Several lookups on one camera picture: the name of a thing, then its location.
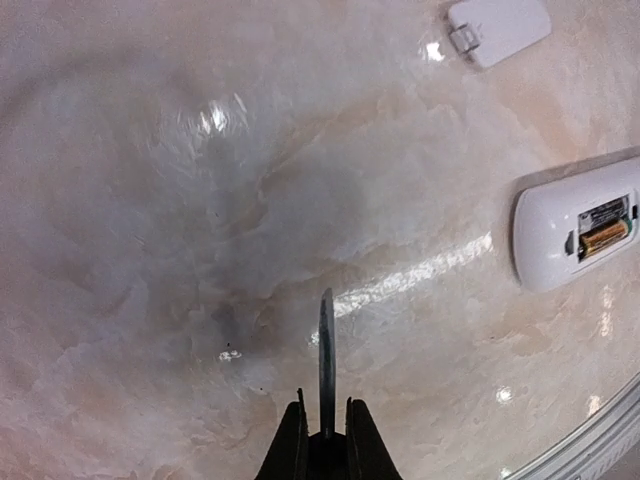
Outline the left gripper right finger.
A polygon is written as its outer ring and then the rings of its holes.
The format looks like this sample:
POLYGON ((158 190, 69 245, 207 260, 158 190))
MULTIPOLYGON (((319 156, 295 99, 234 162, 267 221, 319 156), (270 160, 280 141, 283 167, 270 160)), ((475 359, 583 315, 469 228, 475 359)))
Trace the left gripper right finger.
POLYGON ((346 448, 349 479, 400 478, 367 404, 361 399, 347 401, 346 448))

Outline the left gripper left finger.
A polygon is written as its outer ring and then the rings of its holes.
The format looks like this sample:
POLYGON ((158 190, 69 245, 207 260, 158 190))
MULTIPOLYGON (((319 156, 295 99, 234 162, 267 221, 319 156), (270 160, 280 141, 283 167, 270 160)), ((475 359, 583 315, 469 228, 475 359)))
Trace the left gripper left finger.
POLYGON ((308 422, 303 390, 288 404, 256 480, 305 480, 309 456, 308 422))

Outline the yellow handled screwdriver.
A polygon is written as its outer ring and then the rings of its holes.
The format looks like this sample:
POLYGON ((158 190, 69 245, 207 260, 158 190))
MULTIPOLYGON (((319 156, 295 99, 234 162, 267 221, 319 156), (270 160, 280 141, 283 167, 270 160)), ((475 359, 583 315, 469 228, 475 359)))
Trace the yellow handled screwdriver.
POLYGON ((322 438, 329 441, 335 434, 336 414, 335 315, 331 288, 321 297, 318 335, 320 432, 322 438))

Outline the white remote control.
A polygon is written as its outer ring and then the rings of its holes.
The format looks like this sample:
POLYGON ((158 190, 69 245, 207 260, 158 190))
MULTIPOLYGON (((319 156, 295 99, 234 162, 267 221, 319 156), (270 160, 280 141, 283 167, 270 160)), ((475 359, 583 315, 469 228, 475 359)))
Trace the white remote control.
POLYGON ((563 286, 639 244, 637 157, 527 188, 512 223, 512 252, 521 285, 533 292, 563 286), (630 234, 596 255, 578 258, 578 215, 628 195, 630 234))

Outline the white battery cover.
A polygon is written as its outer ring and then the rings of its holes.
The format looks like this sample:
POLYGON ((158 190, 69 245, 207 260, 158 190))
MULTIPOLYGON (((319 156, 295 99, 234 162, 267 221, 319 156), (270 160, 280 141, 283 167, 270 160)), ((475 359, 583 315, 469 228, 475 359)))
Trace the white battery cover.
POLYGON ((460 1, 447 11, 455 50, 490 68, 549 36, 552 23, 542 1, 460 1))

